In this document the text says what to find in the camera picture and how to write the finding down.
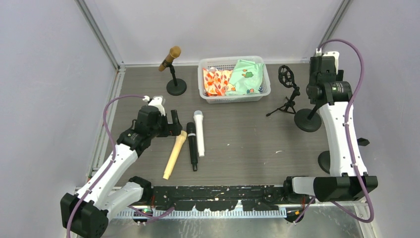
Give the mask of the black round-base mic stand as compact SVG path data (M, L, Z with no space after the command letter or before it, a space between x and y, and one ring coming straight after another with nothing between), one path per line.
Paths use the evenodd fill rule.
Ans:
M183 79L176 77L173 65L170 64L169 69L172 75L172 80L167 83L166 90L172 96L182 95L187 89L187 84Z

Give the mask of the gold brown microphone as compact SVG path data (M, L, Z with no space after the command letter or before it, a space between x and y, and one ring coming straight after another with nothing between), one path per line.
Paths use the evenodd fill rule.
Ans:
M162 61L160 66L158 67L158 70L160 72L164 71L167 67L170 67L172 65L173 61L178 58L181 55L181 48L179 46L174 46L170 48L168 55L165 57L165 59Z

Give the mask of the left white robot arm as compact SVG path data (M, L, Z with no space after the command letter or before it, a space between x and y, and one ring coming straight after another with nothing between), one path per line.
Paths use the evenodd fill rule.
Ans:
M137 119L120 134L115 150L95 175L75 194L66 193L62 197L61 220L68 232L83 238L100 238L118 213L135 202L151 199L151 183L139 176L132 177L116 192L112 189L152 139L181 134L177 110L171 110L171 116L169 123L158 107L141 107Z

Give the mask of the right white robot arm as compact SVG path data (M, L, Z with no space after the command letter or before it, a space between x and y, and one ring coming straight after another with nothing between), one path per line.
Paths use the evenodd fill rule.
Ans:
M306 94L314 108L294 115L296 126L303 131L315 132L325 126L329 149L319 155L318 163L329 175L287 177L283 184L289 194L313 196L320 202L356 201L364 197L364 188L371 192L378 186L377 177L368 174L360 155L350 102L353 92L343 80L344 71L338 69L338 58L338 52L311 58Z

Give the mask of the cream yellow microphone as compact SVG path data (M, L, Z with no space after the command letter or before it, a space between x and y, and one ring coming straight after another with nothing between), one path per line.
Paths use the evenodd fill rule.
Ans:
M166 164L165 170L163 172L163 179L168 180L172 174L172 171L175 167L176 161L178 159L179 153L182 149L183 144L187 138L187 132L181 131L181 133L176 136L175 144L169 156L168 162Z

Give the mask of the black microphone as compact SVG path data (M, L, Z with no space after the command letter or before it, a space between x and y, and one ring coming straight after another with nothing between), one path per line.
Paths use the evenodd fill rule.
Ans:
M187 123L186 132L189 145L190 163L192 165L192 170L196 172L198 170L198 149L196 126L193 122Z

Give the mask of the white microphone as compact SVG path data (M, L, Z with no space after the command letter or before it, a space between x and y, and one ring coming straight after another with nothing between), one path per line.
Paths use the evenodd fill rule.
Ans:
M205 156L205 145L204 145L204 129L203 129L203 119L204 115L202 111L194 111L194 122L196 125L196 137L197 137L197 150L199 157Z

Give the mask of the orange patterned cloth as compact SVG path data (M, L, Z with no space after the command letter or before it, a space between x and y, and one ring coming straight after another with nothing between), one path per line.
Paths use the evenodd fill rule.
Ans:
M225 96L226 92L236 91L230 83L232 70L218 70L214 67L203 68L203 83L206 96Z

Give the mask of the white plastic basket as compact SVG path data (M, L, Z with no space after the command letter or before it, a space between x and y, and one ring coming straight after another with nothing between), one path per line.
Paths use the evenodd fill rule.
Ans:
M209 104L258 101L271 92L267 68L259 56L200 60L198 89Z

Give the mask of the green patterned cloth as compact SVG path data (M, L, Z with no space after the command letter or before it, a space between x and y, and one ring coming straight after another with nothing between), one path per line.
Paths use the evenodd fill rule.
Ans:
M229 80L236 91L226 92L226 96L259 94L263 82L263 68L264 63L239 59Z

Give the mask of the black tripod shock-mount stand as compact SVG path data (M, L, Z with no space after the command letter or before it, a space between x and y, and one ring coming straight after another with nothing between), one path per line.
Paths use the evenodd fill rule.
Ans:
M294 108L296 104L294 100L297 96L300 96L301 93L300 93L300 87L295 83L294 73L290 69L289 66L282 65L279 67L278 80L284 87L293 88L293 92L289 98L285 97L286 102L283 104L283 106L275 109L274 111L270 113L267 113L265 116L268 117L277 111L295 115L297 112Z

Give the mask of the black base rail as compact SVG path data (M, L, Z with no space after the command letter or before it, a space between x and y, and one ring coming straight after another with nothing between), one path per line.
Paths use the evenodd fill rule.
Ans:
M232 211L241 204L245 211L272 211L280 204L302 204L302 198L287 196L274 185L232 186L155 186L148 201L141 205L176 211Z

